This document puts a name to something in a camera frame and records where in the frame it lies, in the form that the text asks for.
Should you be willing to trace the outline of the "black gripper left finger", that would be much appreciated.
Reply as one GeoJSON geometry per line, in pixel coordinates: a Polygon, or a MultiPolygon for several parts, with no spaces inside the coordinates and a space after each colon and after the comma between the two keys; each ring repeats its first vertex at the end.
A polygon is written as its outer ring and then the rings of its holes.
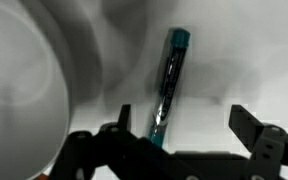
{"type": "Polygon", "coordinates": [[[108,166],[120,180],[171,180],[165,152],[130,132],[131,105],[121,107],[117,122],[103,124],[96,135],[71,133],[55,160],[48,180],[92,180],[108,166]]]}

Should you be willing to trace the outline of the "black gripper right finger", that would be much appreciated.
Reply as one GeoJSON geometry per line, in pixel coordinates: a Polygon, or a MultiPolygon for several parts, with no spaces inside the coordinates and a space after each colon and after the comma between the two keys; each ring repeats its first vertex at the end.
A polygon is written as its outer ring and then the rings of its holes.
{"type": "Polygon", "coordinates": [[[288,166],[288,133],[283,128],[261,122],[237,104],[231,106],[229,127],[251,153],[243,180],[285,180],[280,176],[281,166],[288,166]]]}

